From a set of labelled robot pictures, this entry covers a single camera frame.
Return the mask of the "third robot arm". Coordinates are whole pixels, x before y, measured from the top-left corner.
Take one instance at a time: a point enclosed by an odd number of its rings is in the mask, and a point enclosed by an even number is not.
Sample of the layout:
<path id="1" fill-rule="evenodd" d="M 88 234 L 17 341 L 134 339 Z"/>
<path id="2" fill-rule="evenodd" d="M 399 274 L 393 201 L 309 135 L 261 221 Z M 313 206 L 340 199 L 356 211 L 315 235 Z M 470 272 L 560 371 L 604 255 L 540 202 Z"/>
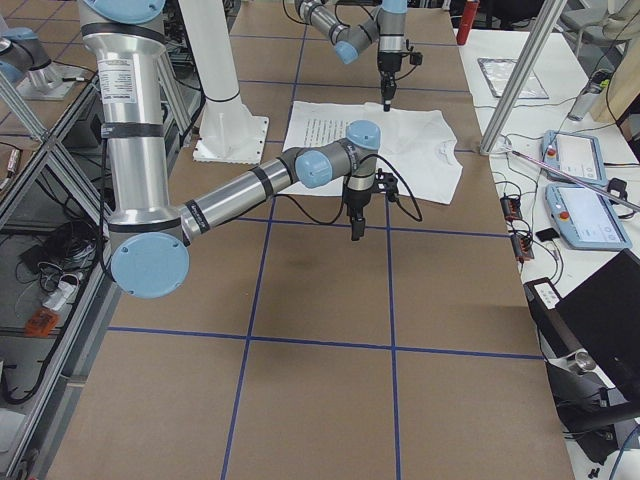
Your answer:
<path id="1" fill-rule="evenodd" d="M 137 17 L 108 17 L 111 23 L 108 27 L 122 27 L 125 33 L 131 33 L 136 28 L 140 30 L 143 22 Z M 378 70 L 381 76 L 381 95 L 384 111 L 390 110 L 391 100 L 395 95 L 396 77 L 400 71 L 402 58 L 410 55 L 413 47 L 409 46 L 409 40 L 404 34 L 395 30 L 386 32 L 386 26 L 381 20 L 371 20 L 358 25 L 360 30 L 351 31 L 348 25 L 335 21 L 325 32 L 327 39 L 333 42 L 333 48 L 344 64 L 353 63 L 366 50 L 369 44 L 378 43 Z M 11 28 L 1 35 L 1 71 L 10 82 L 21 81 L 28 73 L 40 72 L 52 63 L 51 58 L 42 47 L 39 37 L 29 28 Z M 127 77 L 126 85 L 122 85 L 122 92 L 117 90 L 115 80 L 109 84 L 109 79 L 100 77 L 101 95 L 103 104 L 111 103 L 136 103 L 137 91 L 133 77 Z M 229 98 L 210 98 L 204 87 L 201 87 L 201 95 L 207 102 L 225 103 L 239 96 L 239 90 Z"/>

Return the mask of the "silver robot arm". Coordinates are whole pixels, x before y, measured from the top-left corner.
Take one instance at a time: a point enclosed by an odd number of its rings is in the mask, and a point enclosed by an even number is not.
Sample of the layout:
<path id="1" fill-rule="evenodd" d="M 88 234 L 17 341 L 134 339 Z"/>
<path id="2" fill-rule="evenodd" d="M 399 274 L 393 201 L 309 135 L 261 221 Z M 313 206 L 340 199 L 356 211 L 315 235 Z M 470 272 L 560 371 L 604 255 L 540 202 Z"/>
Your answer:
<path id="1" fill-rule="evenodd" d="M 396 74 L 403 59 L 413 53 L 405 36 L 408 6 L 406 1 L 384 0 L 363 23 L 347 25 L 324 6 L 323 1 L 295 1 L 300 20 L 315 27 L 333 46 L 340 60 L 355 62 L 371 45 L 377 45 L 377 68 L 383 110 L 391 109 L 395 97 Z"/>
<path id="2" fill-rule="evenodd" d="M 161 1 L 81 1 L 85 46 L 94 53 L 115 210 L 108 271 L 143 299 L 175 291 L 189 271 L 190 242 L 297 183 L 322 187 L 342 178 L 349 196 L 370 196 L 380 147 L 373 122 L 350 123 L 345 137 L 316 148 L 290 148 L 216 190 L 180 206 L 170 202 L 158 61 L 165 53 Z"/>

